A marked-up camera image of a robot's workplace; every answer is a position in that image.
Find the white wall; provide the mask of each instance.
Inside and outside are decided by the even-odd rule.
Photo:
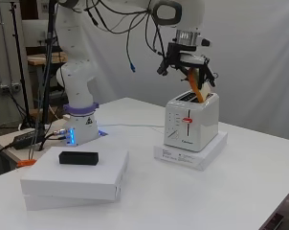
[[[107,11],[103,15],[110,25],[119,18]],[[126,35],[101,32],[87,18],[84,26],[97,68],[91,86],[97,101],[131,97],[166,105],[189,89],[179,72],[166,78],[156,73],[161,59],[145,46],[145,23],[131,34],[135,74],[125,54]],[[153,33],[151,25],[149,36]],[[163,36],[167,44],[174,29],[163,29]],[[289,0],[207,0],[203,36],[213,47],[198,54],[211,58],[212,70],[220,76],[220,120],[289,138]]]

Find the white box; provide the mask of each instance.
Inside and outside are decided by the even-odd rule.
[[[154,157],[204,171],[222,149],[224,149],[227,144],[227,139],[228,133],[219,131],[209,144],[199,152],[166,145],[155,146]]]
[[[98,205],[114,202],[105,199],[81,199],[44,195],[24,195],[24,199],[28,211]]]
[[[21,178],[24,195],[118,199],[128,163],[126,150],[99,151],[97,166],[60,165],[58,156],[65,150],[76,149],[51,148],[27,171]]]

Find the gray wall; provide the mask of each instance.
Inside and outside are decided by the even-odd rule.
[[[6,45],[8,47],[9,56],[6,56],[5,51],[5,39],[2,33],[1,28],[1,18],[0,18],[0,78],[4,84],[11,84],[11,81],[20,82],[20,72],[18,66],[18,58],[17,51],[15,46],[15,40],[13,35],[13,25],[12,25],[12,17],[9,9],[11,8],[11,3],[9,1],[2,0],[0,2],[0,8],[2,13],[2,21],[4,23],[5,30],[5,39]],[[29,74],[28,74],[28,66],[27,66],[27,56],[26,51],[23,45],[23,32],[21,27],[21,13],[19,8],[19,3],[17,3],[17,24],[18,24],[18,33],[21,43],[21,52],[23,59],[23,67],[24,67],[24,75],[27,83],[28,90],[28,100],[30,105],[33,104],[32,99],[32,90],[30,88],[29,83]],[[9,63],[11,64],[11,77],[9,72]],[[18,102],[24,107],[22,92],[15,94],[15,98]],[[20,120],[20,115],[8,96],[0,95],[0,126],[3,124],[10,124],[11,122],[16,122]]]

